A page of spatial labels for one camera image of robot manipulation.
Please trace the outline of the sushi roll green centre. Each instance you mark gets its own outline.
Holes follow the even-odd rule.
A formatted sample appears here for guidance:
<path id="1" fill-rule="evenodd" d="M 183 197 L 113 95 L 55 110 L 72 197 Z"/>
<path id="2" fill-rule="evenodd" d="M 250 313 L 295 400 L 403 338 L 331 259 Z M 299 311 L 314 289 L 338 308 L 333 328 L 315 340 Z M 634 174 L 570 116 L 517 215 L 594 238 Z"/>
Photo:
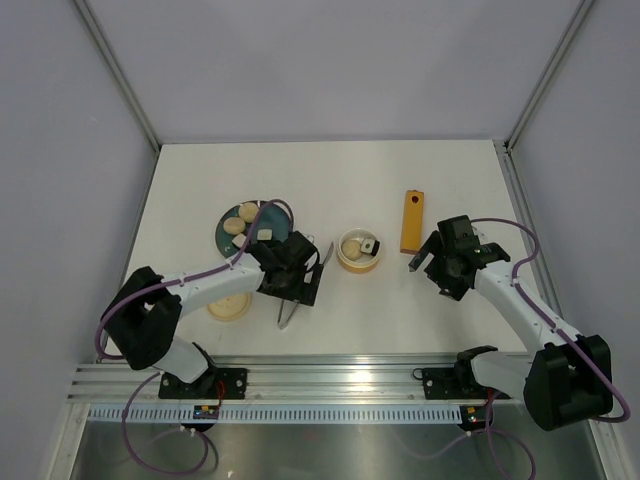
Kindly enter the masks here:
<path id="1" fill-rule="evenodd" d="M 256 240 L 259 242 L 270 241 L 273 239 L 273 231 L 271 229 L 259 229 L 257 231 Z"/>

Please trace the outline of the steamed bun swirl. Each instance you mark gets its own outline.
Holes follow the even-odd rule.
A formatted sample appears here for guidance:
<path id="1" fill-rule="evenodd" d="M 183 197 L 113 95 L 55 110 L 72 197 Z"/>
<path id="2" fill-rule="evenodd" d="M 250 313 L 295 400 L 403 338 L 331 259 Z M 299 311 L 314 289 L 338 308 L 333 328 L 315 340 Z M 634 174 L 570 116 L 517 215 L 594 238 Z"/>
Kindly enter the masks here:
<path id="1" fill-rule="evenodd" d="M 349 261 L 357 261 L 362 256 L 360 245 L 361 242 L 355 238 L 347 239 L 341 245 L 341 252 Z"/>

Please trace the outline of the yellow round lunch box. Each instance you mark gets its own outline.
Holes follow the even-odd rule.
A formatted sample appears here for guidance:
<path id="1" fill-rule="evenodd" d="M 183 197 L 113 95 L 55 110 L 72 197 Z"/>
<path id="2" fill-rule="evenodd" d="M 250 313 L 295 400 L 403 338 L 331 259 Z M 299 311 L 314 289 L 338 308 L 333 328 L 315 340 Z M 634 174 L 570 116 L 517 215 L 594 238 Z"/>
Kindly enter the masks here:
<path id="1" fill-rule="evenodd" d="M 368 229 L 354 228 L 340 237 L 337 257 L 344 270 L 366 274 L 377 267 L 382 251 L 382 242 L 377 235 Z"/>

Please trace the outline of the metal serving tongs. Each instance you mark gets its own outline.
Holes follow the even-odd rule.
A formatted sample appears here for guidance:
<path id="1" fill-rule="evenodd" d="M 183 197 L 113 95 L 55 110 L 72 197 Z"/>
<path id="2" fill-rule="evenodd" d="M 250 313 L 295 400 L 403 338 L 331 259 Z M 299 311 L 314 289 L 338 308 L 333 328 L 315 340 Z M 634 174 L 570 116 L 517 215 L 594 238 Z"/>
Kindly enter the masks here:
<path id="1" fill-rule="evenodd" d="M 320 258 L 320 254 L 317 254 L 317 261 L 316 263 L 310 268 L 310 273 L 312 274 L 311 276 L 311 285 L 315 287 L 315 290 L 318 290 L 318 285 L 320 282 L 320 278 L 324 272 L 324 269 L 326 267 L 326 264 L 329 262 L 329 260 L 331 259 L 333 253 L 335 250 L 335 243 L 331 242 L 329 244 L 329 247 L 324 255 L 323 258 Z M 285 306 L 287 304 L 291 305 L 290 311 L 288 314 L 285 313 Z M 278 310 L 278 316 L 277 316 L 277 321 L 276 321 L 276 325 L 278 327 L 279 330 L 284 330 L 286 329 L 292 318 L 294 317 L 295 313 L 297 312 L 298 308 L 304 305 L 304 302 L 302 300 L 281 300 L 280 304 L 279 304 L 279 310 Z"/>

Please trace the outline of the sushi roll cucumber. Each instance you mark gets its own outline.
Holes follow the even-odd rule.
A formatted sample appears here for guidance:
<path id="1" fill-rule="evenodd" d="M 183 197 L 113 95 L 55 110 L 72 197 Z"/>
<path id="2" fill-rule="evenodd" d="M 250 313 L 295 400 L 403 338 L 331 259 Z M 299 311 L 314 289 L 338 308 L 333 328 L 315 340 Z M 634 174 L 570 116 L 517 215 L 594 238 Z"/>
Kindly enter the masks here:
<path id="1" fill-rule="evenodd" d="M 361 242 L 360 251 L 362 254 L 375 257 L 378 255 L 380 249 L 380 241 L 374 238 L 366 238 Z"/>

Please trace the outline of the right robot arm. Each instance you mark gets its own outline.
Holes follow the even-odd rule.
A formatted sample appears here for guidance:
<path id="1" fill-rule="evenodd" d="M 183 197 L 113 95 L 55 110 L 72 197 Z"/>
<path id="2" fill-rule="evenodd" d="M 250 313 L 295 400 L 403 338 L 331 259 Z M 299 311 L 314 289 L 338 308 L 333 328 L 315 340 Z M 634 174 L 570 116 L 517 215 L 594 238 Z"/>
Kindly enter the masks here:
<path id="1" fill-rule="evenodd" d="M 521 263 L 460 216 L 438 223 L 408 258 L 363 277 L 313 254 L 314 342 L 323 353 L 448 354 L 466 396 L 485 388 L 524 404 L 551 431 L 606 420 L 614 406 L 606 341 L 569 325 L 529 286 Z"/>

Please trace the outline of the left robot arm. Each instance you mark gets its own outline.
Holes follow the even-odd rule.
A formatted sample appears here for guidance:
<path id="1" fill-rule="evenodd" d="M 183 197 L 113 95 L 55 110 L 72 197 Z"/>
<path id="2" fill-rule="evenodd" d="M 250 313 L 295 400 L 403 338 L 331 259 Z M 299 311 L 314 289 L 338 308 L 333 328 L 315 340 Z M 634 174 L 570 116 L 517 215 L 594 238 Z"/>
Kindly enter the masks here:
<path id="1" fill-rule="evenodd" d="M 225 297 L 253 292 L 312 307 L 323 270 L 319 250 L 299 231 L 283 241 L 246 242 L 204 272 L 169 277 L 142 267 L 104 312 L 100 330 L 131 369 L 168 373 L 191 396 L 203 398 L 215 388 L 215 365 L 205 350 L 177 336 L 181 319 Z"/>

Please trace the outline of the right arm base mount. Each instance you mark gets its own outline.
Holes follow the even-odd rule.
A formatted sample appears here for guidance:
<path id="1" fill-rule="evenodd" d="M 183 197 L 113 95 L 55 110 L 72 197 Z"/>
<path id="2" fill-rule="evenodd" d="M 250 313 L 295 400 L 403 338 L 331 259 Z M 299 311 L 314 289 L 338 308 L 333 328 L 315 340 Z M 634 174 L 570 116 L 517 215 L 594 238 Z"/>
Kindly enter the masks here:
<path id="1" fill-rule="evenodd" d="M 411 376 L 422 384 L 426 400 L 487 400 L 493 390 L 475 380 L 471 361 L 494 351 L 496 347 L 487 345 L 468 349 L 457 354 L 452 366 L 417 367 Z"/>

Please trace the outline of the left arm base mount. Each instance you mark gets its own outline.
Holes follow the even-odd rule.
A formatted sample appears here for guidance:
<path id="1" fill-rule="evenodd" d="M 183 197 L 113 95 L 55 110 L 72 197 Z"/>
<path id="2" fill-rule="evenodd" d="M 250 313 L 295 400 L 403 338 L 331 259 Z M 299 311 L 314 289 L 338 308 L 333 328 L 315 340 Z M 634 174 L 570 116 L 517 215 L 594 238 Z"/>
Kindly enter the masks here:
<path id="1" fill-rule="evenodd" d="M 161 377 L 158 397 L 168 400 L 243 400 L 247 389 L 248 370 L 227 368 L 215 364 L 204 353 L 207 369 L 191 383 L 165 373 Z"/>

